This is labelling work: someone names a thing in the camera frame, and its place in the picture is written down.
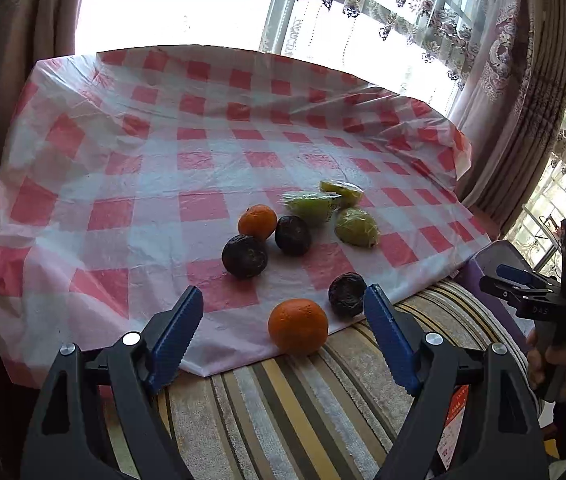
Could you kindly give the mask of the wrapped yellow fruit half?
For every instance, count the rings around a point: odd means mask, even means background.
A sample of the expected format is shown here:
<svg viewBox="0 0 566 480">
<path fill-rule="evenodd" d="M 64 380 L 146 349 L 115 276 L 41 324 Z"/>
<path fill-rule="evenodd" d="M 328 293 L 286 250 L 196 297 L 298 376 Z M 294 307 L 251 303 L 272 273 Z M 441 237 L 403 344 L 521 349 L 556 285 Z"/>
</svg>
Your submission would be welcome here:
<svg viewBox="0 0 566 480">
<path fill-rule="evenodd" d="M 335 180 L 321 180 L 319 188 L 325 193 L 335 193 L 338 195 L 338 208 L 356 207 L 364 195 L 360 186 Z"/>
</svg>

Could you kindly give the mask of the dark purple fruit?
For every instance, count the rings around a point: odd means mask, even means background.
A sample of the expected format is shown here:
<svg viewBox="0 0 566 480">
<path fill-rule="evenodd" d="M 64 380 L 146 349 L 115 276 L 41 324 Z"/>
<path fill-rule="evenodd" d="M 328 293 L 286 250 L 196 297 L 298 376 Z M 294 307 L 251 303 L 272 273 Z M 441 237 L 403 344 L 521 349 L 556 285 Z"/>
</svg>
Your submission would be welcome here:
<svg viewBox="0 0 566 480">
<path fill-rule="evenodd" d="M 274 241 L 284 255 L 303 256 L 310 248 L 312 238 L 309 226 L 297 216 L 283 216 L 277 220 Z"/>
<path fill-rule="evenodd" d="M 255 278 L 268 264 L 268 254 L 261 240 L 251 235 L 239 234 L 225 243 L 221 252 L 225 270 L 238 280 Z"/>
<path fill-rule="evenodd" d="M 342 318 L 354 318 L 363 311 L 363 296 L 367 284 L 355 272 L 341 274 L 330 284 L 329 301 L 332 310 Z"/>
</svg>

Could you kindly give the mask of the pink patterned curtain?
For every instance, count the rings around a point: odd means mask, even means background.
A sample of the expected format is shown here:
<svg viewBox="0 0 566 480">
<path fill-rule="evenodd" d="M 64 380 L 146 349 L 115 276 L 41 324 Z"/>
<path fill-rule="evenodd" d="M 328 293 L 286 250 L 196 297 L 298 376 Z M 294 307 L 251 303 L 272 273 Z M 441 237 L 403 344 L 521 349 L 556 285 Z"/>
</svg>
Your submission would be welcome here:
<svg viewBox="0 0 566 480">
<path fill-rule="evenodd" d="M 495 240 L 516 222 L 566 110 L 566 0 L 492 0 L 451 120 L 472 148 L 456 195 Z"/>
</svg>

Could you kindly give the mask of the wrapped green fruit half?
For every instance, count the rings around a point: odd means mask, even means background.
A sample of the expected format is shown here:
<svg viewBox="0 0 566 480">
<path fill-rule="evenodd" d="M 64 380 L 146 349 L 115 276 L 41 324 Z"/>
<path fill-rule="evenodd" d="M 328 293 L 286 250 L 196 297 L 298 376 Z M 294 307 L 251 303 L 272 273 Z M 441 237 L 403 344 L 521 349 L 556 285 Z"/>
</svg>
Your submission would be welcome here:
<svg viewBox="0 0 566 480">
<path fill-rule="evenodd" d="M 308 226 L 321 226 L 332 218 L 341 196 L 334 192 L 285 192 L 281 202 L 293 216 L 303 219 Z"/>
</svg>

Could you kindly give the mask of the red white checkered tablecloth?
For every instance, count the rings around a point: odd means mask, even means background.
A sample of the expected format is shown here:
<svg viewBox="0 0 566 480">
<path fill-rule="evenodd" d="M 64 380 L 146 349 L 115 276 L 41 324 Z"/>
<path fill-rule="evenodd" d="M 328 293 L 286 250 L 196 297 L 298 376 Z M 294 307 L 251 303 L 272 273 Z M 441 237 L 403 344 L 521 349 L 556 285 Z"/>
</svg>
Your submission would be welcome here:
<svg viewBox="0 0 566 480">
<path fill-rule="evenodd" d="M 324 304 L 357 272 L 391 300 L 489 242 L 456 198 L 469 144 L 427 104 L 293 58 L 179 46 L 38 62 L 0 166 L 0 353 L 38 387 L 62 344 L 103 348 L 170 309 L 189 285 L 204 315 L 182 366 L 209 376 L 277 351 L 267 321 L 289 298 Z M 360 186 L 370 249 L 331 226 L 262 274 L 221 261 L 254 205 L 324 180 Z"/>
</svg>

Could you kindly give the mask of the orange tangerine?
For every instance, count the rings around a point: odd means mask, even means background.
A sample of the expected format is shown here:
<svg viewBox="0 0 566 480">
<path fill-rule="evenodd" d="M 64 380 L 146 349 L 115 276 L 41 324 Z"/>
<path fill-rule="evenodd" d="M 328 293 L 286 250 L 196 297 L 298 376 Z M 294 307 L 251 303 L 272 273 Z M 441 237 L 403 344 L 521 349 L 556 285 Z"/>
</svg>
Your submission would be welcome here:
<svg viewBox="0 0 566 480">
<path fill-rule="evenodd" d="M 283 353 L 307 356 L 325 344 L 329 320 L 316 302 L 307 298 L 289 299 L 270 313 L 268 332 Z"/>
<path fill-rule="evenodd" d="M 248 235 L 265 242 L 277 227 L 277 214 L 269 206 L 257 204 L 248 207 L 237 222 L 241 235 Z"/>
</svg>

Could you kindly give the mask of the purple cardboard box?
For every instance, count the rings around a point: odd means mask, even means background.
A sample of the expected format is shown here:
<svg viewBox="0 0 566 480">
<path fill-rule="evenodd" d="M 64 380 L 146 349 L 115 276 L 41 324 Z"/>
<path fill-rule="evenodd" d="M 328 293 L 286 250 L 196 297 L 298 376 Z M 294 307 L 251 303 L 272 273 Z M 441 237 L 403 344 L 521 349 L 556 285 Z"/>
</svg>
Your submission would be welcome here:
<svg viewBox="0 0 566 480">
<path fill-rule="evenodd" d="M 471 292 L 501 323 L 507 333 L 514 339 L 520 350 L 528 353 L 531 346 L 527 340 L 529 334 L 536 327 L 536 321 L 530 318 L 520 318 L 517 309 L 511 306 L 507 300 L 512 298 L 511 288 L 516 286 L 520 289 L 540 289 L 548 285 L 556 285 L 556 281 L 550 280 L 547 276 L 543 277 L 543 283 L 522 285 L 498 275 L 499 266 L 511 266 L 517 271 L 525 271 L 540 278 L 540 274 L 534 273 L 530 264 L 525 260 L 515 246 L 508 240 L 497 240 L 489 246 L 482 248 L 475 256 L 470 258 L 461 267 L 454 281 Z M 484 292 L 480 282 L 484 276 L 488 278 L 499 278 L 510 287 L 502 289 L 488 283 L 488 290 Z"/>
</svg>

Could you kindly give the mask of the yellow-green round fruit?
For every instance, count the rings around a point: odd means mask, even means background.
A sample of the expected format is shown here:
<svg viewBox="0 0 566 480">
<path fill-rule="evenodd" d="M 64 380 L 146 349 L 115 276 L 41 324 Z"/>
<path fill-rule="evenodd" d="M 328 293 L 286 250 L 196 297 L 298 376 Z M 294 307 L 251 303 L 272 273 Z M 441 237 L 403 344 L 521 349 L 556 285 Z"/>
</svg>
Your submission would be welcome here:
<svg viewBox="0 0 566 480">
<path fill-rule="evenodd" d="M 374 218 L 359 207 L 338 212 L 334 226 L 335 235 L 344 243 L 372 248 L 379 241 L 379 227 Z"/>
</svg>

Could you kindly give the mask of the dark purple fruit front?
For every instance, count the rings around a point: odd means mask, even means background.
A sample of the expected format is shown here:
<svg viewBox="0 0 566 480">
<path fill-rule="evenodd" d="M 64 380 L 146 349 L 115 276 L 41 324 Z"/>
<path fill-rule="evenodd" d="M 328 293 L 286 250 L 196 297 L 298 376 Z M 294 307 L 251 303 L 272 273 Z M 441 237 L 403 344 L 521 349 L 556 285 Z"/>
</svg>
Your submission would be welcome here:
<svg viewBox="0 0 566 480">
<path fill-rule="evenodd" d="M 354 318 L 363 311 L 363 296 L 367 284 L 355 272 L 341 274 L 330 284 L 329 301 L 332 310 L 342 318 Z"/>
</svg>

